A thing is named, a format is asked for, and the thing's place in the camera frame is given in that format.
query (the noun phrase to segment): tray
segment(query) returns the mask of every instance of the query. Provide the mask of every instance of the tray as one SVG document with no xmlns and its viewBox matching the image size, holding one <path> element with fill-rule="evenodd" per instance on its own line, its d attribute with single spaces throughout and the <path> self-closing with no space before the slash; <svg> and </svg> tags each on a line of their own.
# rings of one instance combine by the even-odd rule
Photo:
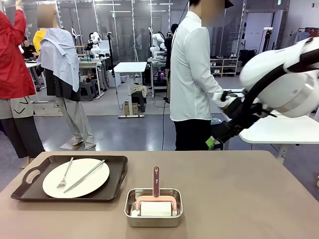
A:
<svg viewBox="0 0 319 239">
<path fill-rule="evenodd" d="M 48 196 L 43 188 L 44 178 L 57 166 L 70 161 L 72 156 L 53 155 L 46 158 L 39 166 L 34 167 L 26 172 L 22 179 L 22 184 L 12 193 L 11 198 L 20 201 L 37 201 L 37 202 L 110 202 L 115 199 L 120 191 L 121 184 L 126 176 L 128 159 L 125 156 L 110 155 L 77 155 L 73 156 L 74 160 L 80 158 L 95 158 L 105 160 L 110 168 L 110 177 L 108 180 L 94 192 L 79 198 L 52 198 Z M 27 177 L 35 170 L 40 174 L 36 175 L 31 183 L 27 183 Z"/>
<path fill-rule="evenodd" d="M 160 194 L 162 196 L 173 196 L 177 202 L 177 216 L 172 217 L 133 217 L 132 211 L 136 209 L 136 200 L 140 196 L 152 195 L 152 188 L 135 188 L 128 192 L 126 197 L 124 213 L 128 224 L 136 228 L 174 228 L 180 223 L 183 215 L 183 203 L 181 201 L 181 194 L 174 188 L 161 188 Z"/>
</svg>

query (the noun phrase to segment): plate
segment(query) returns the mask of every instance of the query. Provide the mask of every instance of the plate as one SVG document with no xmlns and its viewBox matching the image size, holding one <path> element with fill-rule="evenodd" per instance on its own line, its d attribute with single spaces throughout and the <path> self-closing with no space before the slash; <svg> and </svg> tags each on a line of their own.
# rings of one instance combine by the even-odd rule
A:
<svg viewBox="0 0 319 239">
<path fill-rule="evenodd" d="M 99 168 L 94 170 L 82 183 L 71 191 L 64 193 L 69 187 L 76 183 L 80 178 L 87 174 L 92 168 L 94 168 L 99 162 L 98 159 L 82 158 L 73 160 L 71 168 L 66 176 L 66 186 L 63 189 L 57 189 L 56 187 L 62 181 L 66 168 L 69 162 L 61 164 L 53 169 L 43 180 L 44 192 L 53 198 L 78 198 L 101 187 L 109 178 L 110 169 L 106 163 L 103 163 Z"/>
</svg>

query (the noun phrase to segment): person in red jacket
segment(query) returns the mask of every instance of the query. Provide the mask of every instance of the person in red jacket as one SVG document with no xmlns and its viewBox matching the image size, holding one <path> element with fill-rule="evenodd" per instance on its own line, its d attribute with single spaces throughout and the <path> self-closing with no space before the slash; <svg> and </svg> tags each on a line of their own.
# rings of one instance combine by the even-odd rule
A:
<svg viewBox="0 0 319 239">
<path fill-rule="evenodd" d="M 26 158 L 26 166 L 44 148 L 29 98 L 35 94 L 34 85 L 19 49 L 26 29 L 21 0 L 15 6 L 14 26 L 0 11 L 0 121 L 18 157 Z"/>
</svg>

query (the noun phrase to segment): hand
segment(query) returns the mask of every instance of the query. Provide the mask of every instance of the hand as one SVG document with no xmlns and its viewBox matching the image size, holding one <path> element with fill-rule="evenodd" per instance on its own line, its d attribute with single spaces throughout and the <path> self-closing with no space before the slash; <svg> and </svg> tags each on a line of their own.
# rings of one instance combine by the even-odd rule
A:
<svg viewBox="0 0 319 239">
<path fill-rule="evenodd" d="M 15 0 L 15 8 L 16 8 L 17 10 L 22 10 L 22 8 L 21 8 L 21 2 L 22 2 L 22 0 Z"/>
</svg>

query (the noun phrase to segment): ceiling light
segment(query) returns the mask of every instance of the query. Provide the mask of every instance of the ceiling light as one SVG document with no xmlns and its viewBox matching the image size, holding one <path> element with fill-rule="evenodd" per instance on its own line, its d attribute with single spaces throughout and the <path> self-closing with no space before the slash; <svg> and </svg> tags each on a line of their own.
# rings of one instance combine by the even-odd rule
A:
<svg viewBox="0 0 319 239">
<path fill-rule="evenodd" d="M 131 11 L 110 11 L 110 12 L 131 12 Z"/>
<path fill-rule="evenodd" d="M 95 5 L 100 5 L 100 6 L 112 6 L 112 5 L 116 5 L 116 6 L 120 6 L 121 4 L 120 3 L 115 3 L 115 4 L 111 4 L 111 3 L 97 3 Z"/>
</svg>

